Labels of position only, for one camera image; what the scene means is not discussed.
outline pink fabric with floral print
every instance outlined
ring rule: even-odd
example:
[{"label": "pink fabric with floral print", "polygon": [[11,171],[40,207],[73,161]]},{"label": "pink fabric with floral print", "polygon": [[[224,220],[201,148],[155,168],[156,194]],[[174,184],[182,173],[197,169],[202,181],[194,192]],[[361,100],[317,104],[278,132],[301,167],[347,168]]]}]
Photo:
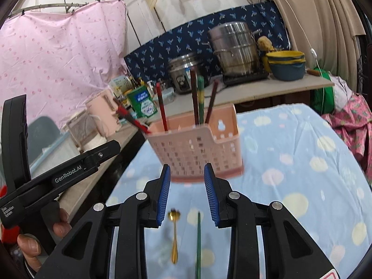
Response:
[{"label": "pink fabric with floral print", "polygon": [[341,111],[322,118],[348,146],[372,182],[372,113],[364,97],[353,94]]},{"label": "pink fabric with floral print", "polygon": [[6,99],[27,94],[28,123],[49,116],[61,127],[126,73],[125,33],[126,7],[118,0],[8,19],[0,29],[0,111]]}]

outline finger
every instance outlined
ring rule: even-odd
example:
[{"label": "finger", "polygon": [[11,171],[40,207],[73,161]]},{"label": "finger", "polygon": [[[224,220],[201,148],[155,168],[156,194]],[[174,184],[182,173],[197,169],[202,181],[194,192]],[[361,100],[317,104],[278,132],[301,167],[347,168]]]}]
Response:
[{"label": "finger", "polygon": [[41,267],[40,261],[36,258],[36,256],[41,253],[39,243],[35,239],[22,234],[18,235],[17,243],[23,252],[23,256],[25,256],[28,265],[37,272]]},{"label": "finger", "polygon": [[68,217],[69,217],[69,215],[66,212],[66,210],[61,208],[60,209],[60,220],[64,223],[66,223],[68,221]]},{"label": "finger", "polygon": [[55,223],[53,225],[53,232],[61,238],[65,237],[70,230],[71,225],[69,223]]}]

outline basket hole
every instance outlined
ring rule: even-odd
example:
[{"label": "basket hole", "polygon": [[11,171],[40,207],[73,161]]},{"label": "basket hole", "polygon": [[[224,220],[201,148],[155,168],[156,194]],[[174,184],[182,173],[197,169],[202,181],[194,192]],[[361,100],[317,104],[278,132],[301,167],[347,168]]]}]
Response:
[{"label": "basket hole", "polygon": [[226,129],[226,126],[225,126],[224,122],[222,121],[222,119],[219,119],[218,120],[218,130],[219,131],[225,131],[225,129]]}]

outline green chopstick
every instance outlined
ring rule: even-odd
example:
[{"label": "green chopstick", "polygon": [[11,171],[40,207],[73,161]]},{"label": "green chopstick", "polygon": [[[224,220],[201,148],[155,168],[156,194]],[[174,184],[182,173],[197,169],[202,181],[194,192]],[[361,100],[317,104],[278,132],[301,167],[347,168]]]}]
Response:
[{"label": "green chopstick", "polygon": [[201,267],[201,229],[200,229],[200,212],[198,212],[198,246],[196,250],[195,279],[200,279],[200,267]]},{"label": "green chopstick", "polygon": [[198,109],[199,125],[204,124],[204,78],[198,75]]}]

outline pink plastic basket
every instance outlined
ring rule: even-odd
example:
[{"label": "pink plastic basket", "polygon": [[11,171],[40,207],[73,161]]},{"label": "pink plastic basket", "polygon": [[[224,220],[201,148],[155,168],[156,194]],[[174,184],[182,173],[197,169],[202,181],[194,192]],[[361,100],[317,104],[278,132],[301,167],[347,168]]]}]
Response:
[{"label": "pink plastic basket", "polygon": [[214,107],[209,125],[195,127],[193,112],[169,117],[167,123],[167,132],[161,120],[152,123],[147,138],[161,163],[170,165],[173,181],[201,181],[206,163],[220,178],[243,173],[233,104]]}]

